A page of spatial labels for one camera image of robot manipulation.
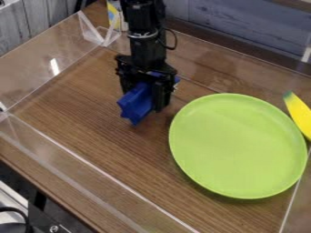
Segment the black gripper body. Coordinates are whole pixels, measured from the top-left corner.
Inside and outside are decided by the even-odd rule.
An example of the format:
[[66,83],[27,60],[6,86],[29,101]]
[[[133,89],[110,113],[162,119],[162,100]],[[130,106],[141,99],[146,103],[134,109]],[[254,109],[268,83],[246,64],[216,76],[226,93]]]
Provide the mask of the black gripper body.
[[177,46],[167,45],[166,37],[131,38],[130,54],[119,54],[117,60],[117,74],[119,69],[134,70],[138,73],[159,72],[177,75],[177,69],[167,63],[167,51]]

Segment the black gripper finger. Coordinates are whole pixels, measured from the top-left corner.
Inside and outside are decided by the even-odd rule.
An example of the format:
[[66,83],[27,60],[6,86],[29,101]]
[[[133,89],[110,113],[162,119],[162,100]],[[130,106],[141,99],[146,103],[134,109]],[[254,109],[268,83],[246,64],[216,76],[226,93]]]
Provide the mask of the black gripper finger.
[[134,70],[118,70],[123,93],[126,94],[141,82],[141,74]]
[[170,97],[174,91],[174,81],[171,78],[159,79],[153,84],[154,109],[161,112],[170,104]]

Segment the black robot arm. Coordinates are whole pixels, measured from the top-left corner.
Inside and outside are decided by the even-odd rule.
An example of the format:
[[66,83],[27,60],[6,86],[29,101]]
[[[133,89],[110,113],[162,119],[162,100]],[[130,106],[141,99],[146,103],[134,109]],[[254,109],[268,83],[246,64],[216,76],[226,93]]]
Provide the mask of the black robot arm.
[[170,104],[178,70],[167,63],[166,5],[163,0],[121,0],[129,23],[130,55],[117,55],[117,74],[126,94],[141,82],[151,87],[153,108]]

